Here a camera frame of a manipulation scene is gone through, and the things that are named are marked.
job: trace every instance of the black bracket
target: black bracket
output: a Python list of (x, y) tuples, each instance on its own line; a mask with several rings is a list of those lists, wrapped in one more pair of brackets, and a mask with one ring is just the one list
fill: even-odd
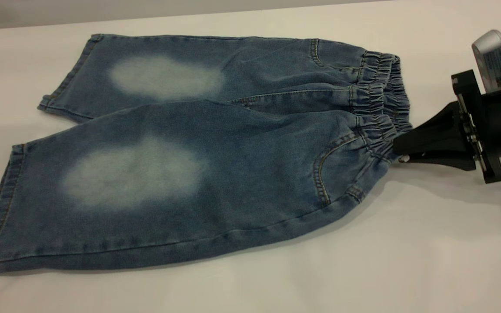
[(486, 183), (501, 181), (501, 91), (481, 95), (474, 71), (451, 77), (457, 101), (423, 125), (394, 140), (402, 162), (475, 170)]

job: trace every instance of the pocket stitching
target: pocket stitching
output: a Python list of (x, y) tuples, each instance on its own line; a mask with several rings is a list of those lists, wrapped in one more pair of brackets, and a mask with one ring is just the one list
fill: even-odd
[(324, 63), (320, 60), (320, 57), (318, 56), (318, 43), (320, 42), (320, 39), (315, 38), (311, 40), (311, 58), (316, 65), (324, 67)]
[(328, 195), (328, 191), (326, 191), (326, 186), (322, 180), (322, 167), (324, 166), (324, 162), (334, 151), (358, 138), (359, 137), (355, 133), (351, 133), (332, 141), (332, 143), (328, 145), (328, 147), (324, 149), (324, 151), (322, 151), (322, 153), (314, 161), (314, 185), (316, 186), (316, 192), (322, 207), (328, 206), (331, 203), (330, 196)]

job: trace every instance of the robotic arm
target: robotic arm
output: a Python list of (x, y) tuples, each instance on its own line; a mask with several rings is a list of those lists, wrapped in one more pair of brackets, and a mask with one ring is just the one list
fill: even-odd
[(401, 162), (433, 163), (475, 170), (486, 183), (501, 181), (501, 33), (491, 30), (473, 44), (486, 94), (473, 70), (451, 77), (457, 101), (423, 125), (394, 140)]

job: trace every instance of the jeans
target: jeans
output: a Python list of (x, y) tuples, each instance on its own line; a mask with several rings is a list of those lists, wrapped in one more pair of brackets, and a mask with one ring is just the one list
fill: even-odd
[(12, 147), (0, 273), (125, 269), (295, 238), (356, 207), (411, 129), (398, 57), (326, 40), (91, 37)]

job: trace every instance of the front pocket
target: front pocket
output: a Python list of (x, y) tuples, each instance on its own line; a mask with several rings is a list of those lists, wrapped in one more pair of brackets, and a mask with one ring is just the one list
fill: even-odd
[(370, 152), (360, 135), (350, 133), (328, 145), (314, 162), (314, 184), (322, 206), (328, 206), (353, 186), (368, 163)]

